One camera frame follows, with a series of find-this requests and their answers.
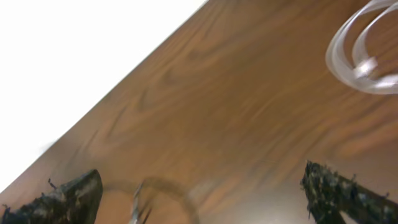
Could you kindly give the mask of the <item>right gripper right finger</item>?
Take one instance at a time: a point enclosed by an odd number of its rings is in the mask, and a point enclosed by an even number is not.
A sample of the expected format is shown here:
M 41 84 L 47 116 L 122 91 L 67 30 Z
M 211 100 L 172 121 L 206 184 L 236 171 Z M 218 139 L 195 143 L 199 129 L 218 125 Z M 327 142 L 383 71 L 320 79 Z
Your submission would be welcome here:
M 308 161 L 300 185 L 316 223 L 344 223 L 343 212 L 356 223 L 397 224 L 397 203 L 327 166 Z

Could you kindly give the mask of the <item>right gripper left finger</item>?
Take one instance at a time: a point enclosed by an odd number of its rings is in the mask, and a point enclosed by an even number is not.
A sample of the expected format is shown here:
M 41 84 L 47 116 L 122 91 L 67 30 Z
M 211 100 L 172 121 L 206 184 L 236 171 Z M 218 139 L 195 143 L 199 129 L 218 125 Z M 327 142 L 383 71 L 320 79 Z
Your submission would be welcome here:
M 6 206 L 1 224 L 94 224 L 103 194 L 100 173 L 90 170 L 12 211 Z

